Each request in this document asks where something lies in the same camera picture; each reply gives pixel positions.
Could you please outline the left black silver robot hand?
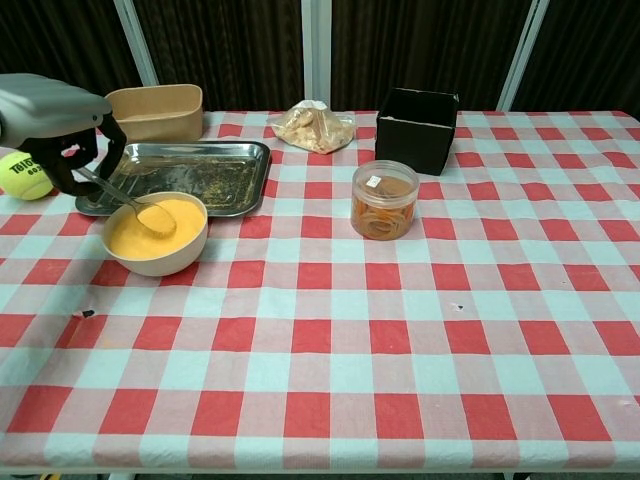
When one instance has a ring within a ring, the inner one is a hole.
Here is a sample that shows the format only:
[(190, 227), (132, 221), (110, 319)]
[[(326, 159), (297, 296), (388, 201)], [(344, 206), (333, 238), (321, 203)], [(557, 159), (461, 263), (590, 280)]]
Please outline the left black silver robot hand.
[(105, 97), (41, 75), (1, 76), (1, 145), (29, 154), (61, 192), (83, 197), (102, 191), (101, 184), (73, 175), (97, 158), (97, 132), (108, 139), (97, 173), (107, 181), (127, 137)]

